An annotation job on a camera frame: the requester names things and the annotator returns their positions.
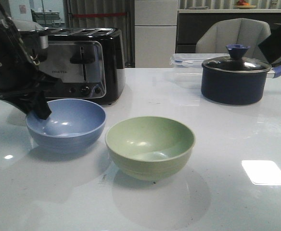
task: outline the lid knob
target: lid knob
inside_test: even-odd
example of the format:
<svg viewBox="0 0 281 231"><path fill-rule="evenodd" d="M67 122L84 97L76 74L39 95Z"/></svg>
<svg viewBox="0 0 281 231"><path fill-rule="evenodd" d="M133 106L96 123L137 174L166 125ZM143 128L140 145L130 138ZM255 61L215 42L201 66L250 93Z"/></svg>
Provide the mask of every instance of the lid knob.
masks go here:
<svg viewBox="0 0 281 231"><path fill-rule="evenodd" d="M230 44L226 46L228 53L232 59L239 60L242 59L244 54L250 48L250 46L244 46L242 44Z"/></svg>

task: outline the blue bowl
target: blue bowl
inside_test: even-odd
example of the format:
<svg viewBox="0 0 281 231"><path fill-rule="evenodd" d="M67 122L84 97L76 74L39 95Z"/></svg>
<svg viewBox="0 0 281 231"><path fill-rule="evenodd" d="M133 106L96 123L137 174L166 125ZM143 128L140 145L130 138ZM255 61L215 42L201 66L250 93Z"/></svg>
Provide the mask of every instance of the blue bowl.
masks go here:
<svg viewBox="0 0 281 231"><path fill-rule="evenodd" d="M74 153L91 146L102 134L106 114L93 102L80 99L49 101L52 111L40 119L33 111L26 116L29 134L42 148L57 153Z"/></svg>

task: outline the bowl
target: bowl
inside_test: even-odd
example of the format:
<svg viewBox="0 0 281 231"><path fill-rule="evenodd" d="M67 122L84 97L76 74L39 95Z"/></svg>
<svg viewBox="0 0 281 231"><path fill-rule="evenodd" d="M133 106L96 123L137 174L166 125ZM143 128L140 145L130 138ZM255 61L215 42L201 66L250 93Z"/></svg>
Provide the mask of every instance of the bowl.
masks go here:
<svg viewBox="0 0 281 231"><path fill-rule="evenodd" d="M253 9L256 8L256 5L235 5L235 8L238 9Z"/></svg>
<svg viewBox="0 0 281 231"><path fill-rule="evenodd" d="M105 142L112 160L124 173L139 180L160 180L185 166L195 137L178 121L142 116L112 126Z"/></svg>
<svg viewBox="0 0 281 231"><path fill-rule="evenodd" d="M91 146L101 135L106 114L93 102L81 99L49 101L52 111L40 119L32 111L26 116L29 134L42 148L57 153L74 153Z"/></svg>

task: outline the saucepan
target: saucepan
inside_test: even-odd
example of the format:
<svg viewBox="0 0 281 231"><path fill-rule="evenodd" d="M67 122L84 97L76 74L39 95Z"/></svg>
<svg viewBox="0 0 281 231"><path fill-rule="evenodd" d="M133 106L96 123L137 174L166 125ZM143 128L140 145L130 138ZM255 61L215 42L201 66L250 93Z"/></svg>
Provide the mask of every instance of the saucepan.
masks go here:
<svg viewBox="0 0 281 231"><path fill-rule="evenodd" d="M243 57L248 46L227 45L230 56L204 60L202 94L215 102L246 105L261 100L267 77L281 76L281 65Z"/></svg>

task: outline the toaster lever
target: toaster lever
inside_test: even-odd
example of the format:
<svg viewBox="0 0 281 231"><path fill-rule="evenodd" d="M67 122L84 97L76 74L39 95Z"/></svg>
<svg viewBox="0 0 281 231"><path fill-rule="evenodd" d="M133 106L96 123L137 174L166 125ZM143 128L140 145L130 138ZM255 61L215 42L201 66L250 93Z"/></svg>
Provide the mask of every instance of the toaster lever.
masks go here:
<svg viewBox="0 0 281 231"><path fill-rule="evenodd" d="M80 47L80 51L76 52L71 58L70 63L72 64L91 64L95 62L95 57L92 56L90 53L84 52L84 48Z"/></svg>

